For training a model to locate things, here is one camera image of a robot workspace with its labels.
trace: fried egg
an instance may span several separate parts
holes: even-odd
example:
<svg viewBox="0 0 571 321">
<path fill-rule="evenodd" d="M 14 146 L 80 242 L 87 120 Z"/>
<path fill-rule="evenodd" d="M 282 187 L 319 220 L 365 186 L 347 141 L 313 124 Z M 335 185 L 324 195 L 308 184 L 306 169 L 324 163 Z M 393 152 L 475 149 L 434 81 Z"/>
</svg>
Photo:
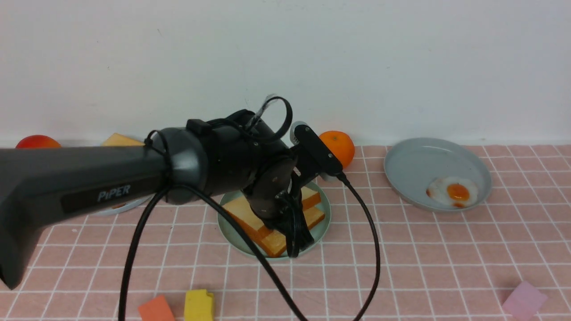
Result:
<svg viewBox="0 0 571 321">
<path fill-rule="evenodd" d="M 441 204 L 464 208 L 476 203 L 478 187 L 467 178 L 448 176 L 430 183 L 427 195 Z"/>
</svg>

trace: pink block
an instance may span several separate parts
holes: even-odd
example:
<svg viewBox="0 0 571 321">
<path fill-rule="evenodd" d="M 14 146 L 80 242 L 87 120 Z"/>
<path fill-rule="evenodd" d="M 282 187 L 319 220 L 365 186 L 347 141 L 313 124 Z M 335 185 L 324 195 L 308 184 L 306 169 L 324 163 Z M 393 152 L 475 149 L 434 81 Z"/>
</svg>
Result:
<svg viewBox="0 0 571 321">
<path fill-rule="evenodd" d="M 547 295 L 523 281 L 513 290 L 502 307 L 518 321 L 529 321 L 545 301 L 547 301 Z"/>
</svg>

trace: gray plate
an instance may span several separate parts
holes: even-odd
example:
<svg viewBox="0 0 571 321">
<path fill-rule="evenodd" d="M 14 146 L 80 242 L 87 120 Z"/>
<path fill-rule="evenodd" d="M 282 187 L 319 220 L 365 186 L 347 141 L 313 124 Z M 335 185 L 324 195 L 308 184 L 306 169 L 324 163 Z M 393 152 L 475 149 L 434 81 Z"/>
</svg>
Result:
<svg viewBox="0 0 571 321">
<path fill-rule="evenodd" d="M 442 139 L 413 138 L 398 143 L 387 153 L 385 172 L 389 183 L 403 199 L 433 212 L 469 210 L 485 201 L 492 191 L 490 171 L 480 158 L 462 146 Z M 428 185 L 444 176 L 472 180 L 478 187 L 476 203 L 455 208 L 428 197 Z"/>
<path fill-rule="evenodd" d="M 315 240 L 315 243 L 306 250 L 300 252 L 299 256 L 304 255 L 319 243 L 319 241 L 323 238 L 323 235 L 325 235 L 325 232 L 327 232 L 329 224 L 331 223 L 331 205 L 329 204 L 329 199 L 327 199 L 327 196 L 325 195 L 323 190 L 313 182 L 309 182 L 306 186 L 314 191 L 318 191 L 319 194 L 321 195 L 321 203 L 317 204 L 315 207 L 317 207 L 319 210 L 325 213 L 325 218 L 321 222 L 319 222 L 319 224 L 314 226 L 310 231 L 311 235 L 313 236 L 313 239 Z M 238 198 L 240 196 L 242 196 L 242 193 L 239 191 L 227 193 L 222 197 L 220 204 L 224 205 L 229 201 Z M 232 226 L 220 214 L 218 214 L 218 227 L 220 228 L 220 232 L 222 232 L 222 235 L 224 235 L 224 237 L 228 240 L 228 242 L 232 246 L 234 246 L 238 251 L 248 256 L 255 257 L 254 253 L 246 245 L 246 243 L 240 237 L 240 235 L 238 235 L 236 230 L 234 230 L 234 228 L 232 228 Z M 262 253 L 264 254 L 266 253 L 260 247 L 258 247 L 258 249 Z M 279 258 L 270 258 L 267 255 L 266 258 L 268 260 L 284 260 L 288 259 L 288 256 L 287 253 L 284 252 Z"/>
</svg>

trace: toast slice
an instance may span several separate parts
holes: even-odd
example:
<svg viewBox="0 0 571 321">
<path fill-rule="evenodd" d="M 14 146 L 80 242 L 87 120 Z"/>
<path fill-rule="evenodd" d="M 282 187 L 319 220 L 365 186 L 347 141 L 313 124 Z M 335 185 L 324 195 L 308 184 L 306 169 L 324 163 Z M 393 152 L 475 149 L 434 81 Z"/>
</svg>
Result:
<svg viewBox="0 0 571 321">
<path fill-rule="evenodd" d="M 111 137 L 107 138 L 107 140 L 104 141 L 101 146 L 144 146 L 144 143 L 136 139 L 115 133 L 111 135 Z"/>
<path fill-rule="evenodd" d="M 319 222 L 325 218 L 325 213 L 320 211 L 317 207 L 311 207 L 303 211 L 307 227 L 311 230 Z M 277 258 L 286 251 L 286 237 L 273 230 L 268 236 L 262 239 L 262 243 L 258 244 L 271 258 Z"/>
<path fill-rule="evenodd" d="M 325 213 L 315 207 L 321 203 L 319 192 L 303 187 L 301 189 L 301 203 L 309 229 L 312 229 L 325 218 Z M 277 258 L 286 250 L 286 237 L 278 231 L 268 229 L 262 220 L 252 212 L 250 204 L 244 196 L 226 203 L 223 207 L 244 229 L 250 239 L 261 247 L 269 257 Z"/>
</svg>

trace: grid pattern tablecloth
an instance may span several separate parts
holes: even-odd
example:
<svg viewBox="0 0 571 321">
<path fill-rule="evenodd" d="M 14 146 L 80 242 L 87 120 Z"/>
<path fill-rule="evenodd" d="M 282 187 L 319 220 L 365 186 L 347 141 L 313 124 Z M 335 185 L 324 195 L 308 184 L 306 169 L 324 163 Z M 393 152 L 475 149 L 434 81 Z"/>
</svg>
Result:
<svg viewBox="0 0 571 321">
<path fill-rule="evenodd" d="M 571 320 L 571 146 L 469 147 L 492 171 L 486 204 L 461 215 L 404 203 L 383 170 L 384 146 L 358 147 L 346 171 L 369 205 L 382 241 L 381 282 L 366 320 L 512 320 L 501 303 L 522 280 L 547 294 L 534 320 Z M 313 320 L 350 320 L 371 286 L 372 237 L 356 199 L 318 181 L 332 204 L 323 241 L 273 264 Z M 118 294 L 142 207 L 76 218 L 46 230 L 25 281 L 0 288 L 0 320 L 115 320 Z M 182 320 L 184 293 L 215 294 L 221 320 L 291 320 L 256 260 L 232 249 L 204 204 L 155 209 L 132 273 L 128 317 L 163 294 Z"/>
</svg>

